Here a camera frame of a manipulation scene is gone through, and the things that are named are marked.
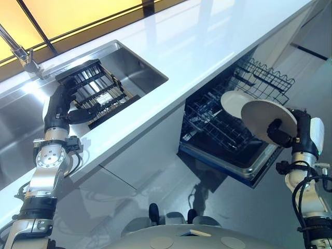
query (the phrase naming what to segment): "silver robot arm segment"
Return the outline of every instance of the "silver robot arm segment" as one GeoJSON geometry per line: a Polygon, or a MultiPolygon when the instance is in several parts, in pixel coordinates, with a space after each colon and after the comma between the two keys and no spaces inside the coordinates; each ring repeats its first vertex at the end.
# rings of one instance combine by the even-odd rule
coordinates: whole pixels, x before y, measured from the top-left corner
{"type": "Polygon", "coordinates": [[[287,139],[293,148],[292,162],[282,161],[276,164],[280,174],[286,175],[285,182],[292,191],[294,211],[299,219],[305,247],[331,248],[332,215],[327,203],[318,195],[316,181],[328,181],[327,167],[321,164],[323,175],[319,176],[315,164],[323,150],[324,125],[319,118],[300,110],[291,110],[297,120],[297,135],[287,139]]]}
{"type": "Polygon", "coordinates": [[[47,114],[44,117],[43,140],[38,140],[35,147],[36,171],[27,187],[25,196],[20,196],[23,205],[10,230],[5,249],[42,248],[46,239],[46,246],[52,241],[50,236],[53,229],[53,217],[57,205],[58,191],[61,183],[70,171],[68,152],[79,150],[79,138],[68,138],[69,124],[86,122],[93,119],[100,106],[90,109],[78,109],[68,112],[71,101],[75,100],[70,82],[59,85],[55,93],[46,103],[47,114]]]}

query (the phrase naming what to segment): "countertop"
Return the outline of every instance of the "countertop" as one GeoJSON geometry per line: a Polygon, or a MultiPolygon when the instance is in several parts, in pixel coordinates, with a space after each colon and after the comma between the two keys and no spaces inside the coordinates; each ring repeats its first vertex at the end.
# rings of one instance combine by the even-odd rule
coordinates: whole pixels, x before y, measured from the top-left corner
{"type": "MultiPolygon", "coordinates": [[[[169,80],[99,125],[82,138],[84,152],[79,180],[156,120],[177,107],[215,75],[286,25],[312,0],[188,0],[81,45],[42,64],[49,68],[114,39],[165,74],[169,80]]],[[[0,84],[0,91],[28,80],[18,74],[0,84]]],[[[0,227],[17,214],[22,201],[13,197],[29,181],[29,171],[0,191],[0,227]]]]}

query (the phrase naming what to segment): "wire rack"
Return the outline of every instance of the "wire rack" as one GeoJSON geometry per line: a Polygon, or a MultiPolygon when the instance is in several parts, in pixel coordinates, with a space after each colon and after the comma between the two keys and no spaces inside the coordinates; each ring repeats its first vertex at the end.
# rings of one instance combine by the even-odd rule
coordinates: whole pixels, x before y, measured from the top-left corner
{"type": "Polygon", "coordinates": [[[64,83],[68,77],[74,79],[70,81],[70,88],[76,90],[76,108],[91,108],[97,103],[101,105],[97,116],[88,122],[90,128],[96,127],[117,113],[120,106],[128,106],[137,99],[137,96],[133,98],[133,95],[101,65],[99,60],[91,60],[68,70],[59,75],[57,81],[64,83]]]}
{"type": "Polygon", "coordinates": [[[182,140],[188,141],[197,132],[203,132],[222,148],[233,153],[240,152],[254,136],[241,119],[222,109],[221,96],[235,90],[245,92],[255,99],[272,100],[284,105],[288,101],[285,93],[294,82],[253,58],[239,60],[232,75],[202,92],[199,98],[186,103],[182,140]]]}

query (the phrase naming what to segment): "sink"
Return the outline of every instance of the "sink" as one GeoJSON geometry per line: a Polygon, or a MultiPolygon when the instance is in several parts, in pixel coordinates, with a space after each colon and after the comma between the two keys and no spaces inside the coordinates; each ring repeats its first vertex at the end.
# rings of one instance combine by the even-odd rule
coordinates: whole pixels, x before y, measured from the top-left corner
{"type": "MultiPolygon", "coordinates": [[[[0,189],[34,167],[33,140],[44,137],[44,100],[59,83],[55,77],[88,60],[99,59],[132,95],[143,97],[168,78],[133,51],[114,40],[45,72],[46,80],[22,82],[0,92],[0,189]]],[[[71,126],[70,135],[81,137],[90,131],[87,123],[71,126]]]]}

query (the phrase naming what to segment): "white cabinet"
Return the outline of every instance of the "white cabinet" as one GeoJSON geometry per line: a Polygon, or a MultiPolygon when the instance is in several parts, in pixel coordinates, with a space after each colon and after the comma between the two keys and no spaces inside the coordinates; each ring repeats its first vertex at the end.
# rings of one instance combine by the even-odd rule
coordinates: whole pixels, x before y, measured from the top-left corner
{"type": "Polygon", "coordinates": [[[53,233],[57,246],[74,248],[106,217],[113,217],[121,205],[131,199],[135,190],[97,166],[92,175],[73,183],[64,181],[65,192],[59,196],[53,233]]]}
{"type": "Polygon", "coordinates": [[[312,7],[305,9],[302,13],[263,41],[256,49],[253,58],[268,67],[273,67],[285,48],[291,43],[301,25],[307,19],[312,7]]]}
{"type": "Polygon", "coordinates": [[[184,104],[147,128],[101,165],[134,188],[165,169],[178,151],[184,104]]]}

